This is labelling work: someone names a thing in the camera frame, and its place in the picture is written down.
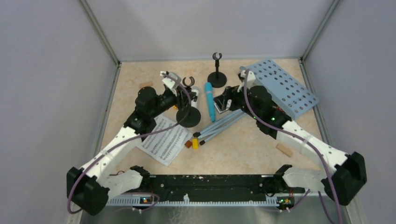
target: wooden block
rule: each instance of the wooden block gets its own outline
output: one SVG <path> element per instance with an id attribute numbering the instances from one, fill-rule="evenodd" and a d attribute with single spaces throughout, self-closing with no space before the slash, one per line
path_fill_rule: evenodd
<path id="1" fill-rule="evenodd" d="M 149 81 L 149 82 L 145 82 L 145 83 L 140 83 L 139 89 L 141 89 L 143 87 L 147 87 L 147 86 L 153 86 L 153 82 Z"/>
<path id="2" fill-rule="evenodd" d="M 184 144 L 187 148 L 190 148 L 192 146 L 192 142 L 190 140 L 188 140 L 185 144 Z"/>
<path id="3" fill-rule="evenodd" d="M 283 145 L 283 144 L 277 144 L 276 145 L 276 148 L 279 150 L 279 151 L 281 151 L 283 154 L 285 154 L 286 156 L 288 156 L 288 157 L 292 157 L 293 156 L 293 152 L 288 148 L 288 147 L 286 147 L 285 145 Z"/>
<path id="4" fill-rule="evenodd" d="M 199 148 L 198 145 L 199 145 L 198 144 L 198 139 L 192 139 L 192 148 L 193 149 L 198 149 Z"/>

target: metal frame edge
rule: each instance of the metal frame edge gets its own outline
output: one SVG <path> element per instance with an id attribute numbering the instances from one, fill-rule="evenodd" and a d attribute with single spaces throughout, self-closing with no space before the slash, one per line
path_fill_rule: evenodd
<path id="1" fill-rule="evenodd" d="M 275 56 L 269 57 L 268 55 L 255 55 L 255 56 L 224 56 L 222 60 L 248 60 L 248 59 L 257 59 L 257 60 L 265 60 L 265 59 L 296 59 L 300 58 L 300 56 Z M 169 61 L 210 61 L 213 60 L 212 57 L 171 57 L 171 58 L 143 58 L 139 60 L 134 59 L 125 59 L 121 60 L 121 62 L 169 62 Z"/>
<path id="2" fill-rule="evenodd" d="M 306 69 L 305 61 L 303 61 L 301 58 L 298 60 L 298 62 L 300 64 L 300 69 L 303 74 L 306 87 L 315 94 L 315 89 L 313 88 L 309 72 Z M 314 106 L 313 111 L 315 113 L 315 118 L 319 126 L 322 140 L 329 145 L 333 145 L 333 140 L 327 129 L 327 125 L 323 117 L 323 109 L 321 108 L 320 104 Z M 351 224 L 368 224 L 368 220 L 366 218 L 365 212 L 361 206 L 358 196 L 355 196 L 350 204 L 346 206 L 346 210 Z"/>
<path id="3" fill-rule="evenodd" d="M 105 33 L 103 32 L 103 29 L 99 25 L 98 20 L 96 19 L 95 15 L 93 14 L 93 11 L 91 10 L 91 7 L 89 6 L 88 2 L 86 0 L 78 0 L 78 2 L 80 3 L 85 15 L 87 16 L 89 22 L 91 23 L 92 28 L 95 31 L 96 35 L 98 36 L 103 47 L 105 48 L 105 50 L 111 57 L 114 64 L 119 66 L 120 61 L 118 60 L 118 57 L 116 56 L 109 40 L 107 39 Z"/>
<path id="4" fill-rule="evenodd" d="M 335 9 L 337 8 L 337 6 L 340 4 L 340 2 L 342 2 L 342 0 L 333 0 L 332 4 L 330 5 L 330 8 L 327 10 L 326 15 L 324 16 L 324 18 L 322 19 L 322 21 L 320 22 L 320 25 L 318 27 L 318 29 L 316 30 L 315 34 L 313 35 L 310 43 L 308 44 L 307 49 L 305 50 L 303 56 L 301 57 L 301 60 L 304 62 L 308 55 L 310 54 L 310 52 L 312 51 L 313 47 L 315 46 L 315 44 L 317 43 L 320 35 L 322 34 L 322 31 L 325 29 L 325 27 L 328 24 L 328 21 L 331 19 Z"/>
<path id="5" fill-rule="evenodd" d="M 103 111 L 102 114 L 102 122 L 100 123 L 99 126 L 99 132 L 96 138 L 96 143 L 93 147 L 93 155 L 92 157 L 94 157 L 96 154 L 98 154 L 98 152 L 100 151 L 100 147 L 102 145 L 102 140 L 103 140 L 103 136 L 105 135 L 105 129 L 106 129 L 106 125 L 107 125 L 107 120 L 109 119 L 109 113 L 110 113 L 110 109 L 111 109 L 111 105 L 113 102 L 113 98 L 114 98 L 114 93 L 115 93 L 115 88 L 117 86 L 117 82 L 118 82 L 118 77 L 120 76 L 120 71 L 121 71 L 121 65 L 117 66 L 116 70 L 115 70 L 115 74 L 114 74 L 114 79 L 113 79 L 113 83 L 110 89 L 110 92 L 107 95 L 107 99 L 106 99 L 106 108 Z"/>

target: paper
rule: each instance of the paper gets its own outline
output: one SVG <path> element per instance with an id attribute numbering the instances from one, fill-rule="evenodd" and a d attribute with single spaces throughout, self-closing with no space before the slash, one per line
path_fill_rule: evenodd
<path id="1" fill-rule="evenodd" d="M 155 120 L 157 125 L 153 132 L 176 123 L 163 115 L 159 115 Z M 158 162 L 168 166 L 191 137 L 192 134 L 185 127 L 178 125 L 168 131 L 148 136 L 138 148 L 151 155 Z"/>

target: white rack gear strip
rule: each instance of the white rack gear strip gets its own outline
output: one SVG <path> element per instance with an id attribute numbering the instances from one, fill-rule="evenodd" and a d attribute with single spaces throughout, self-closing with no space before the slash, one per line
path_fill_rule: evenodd
<path id="1" fill-rule="evenodd" d="M 111 200 L 109 200 L 106 206 L 133 206 L 133 207 L 143 207 L 150 206 L 151 204 L 141 204 L 140 198 L 142 196 L 133 196 L 133 195 L 119 195 Z M 222 206 L 222 207 L 233 207 L 233 206 L 262 206 L 262 207 L 277 207 L 279 204 L 277 203 L 278 199 L 276 196 L 267 197 L 266 201 L 261 202 L 190 202 L 188 196 L 184 196 L 184 201 L 180 202 L 158 202 L 155 206 L 160 207 L 173 207 L 173 206 Z"/>
<path id="2" fill-rule="evenodd" d="M 256 76 L 256 85 L 264 86 L 272 100 L 293 120 L 319 103 L 319 98 L 272 60 L 263 60 L 246 68 Z"/>

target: black round base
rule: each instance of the black round base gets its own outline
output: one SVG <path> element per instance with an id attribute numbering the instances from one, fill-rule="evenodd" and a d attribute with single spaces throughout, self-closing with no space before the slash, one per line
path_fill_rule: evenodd
<path id="1" fill-rule="evenodd" d="M 177 112 L 176 121 L 183 127 L 194 127 L 201 121 L 201 113 L 197 108 L 188 106 Z"/>
<path id="2" fill-rule="evenodd" d="M 219 78 L 216 78 L 216 72 L 212 72 L 208 76 L 208 82 L 212 84 L 213 88 L 221 88 L 227 83 L 227 77 L 224 73 L 219 72 Z"/>

